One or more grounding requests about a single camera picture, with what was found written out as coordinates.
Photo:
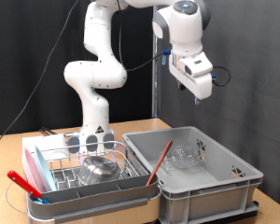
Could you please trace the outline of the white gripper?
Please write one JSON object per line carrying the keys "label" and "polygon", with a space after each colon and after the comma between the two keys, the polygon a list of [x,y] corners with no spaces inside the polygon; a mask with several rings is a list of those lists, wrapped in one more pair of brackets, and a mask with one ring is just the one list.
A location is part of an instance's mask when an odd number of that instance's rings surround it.
{"label": "white gripper", "polygon": [[210,62],[181,60],[178,67],[169,63],[169,70],[177,79],[177,87],[180,91],[187,88],[193,93],[195,105],[199,105],[200,100],[212,94],[213,65]]}

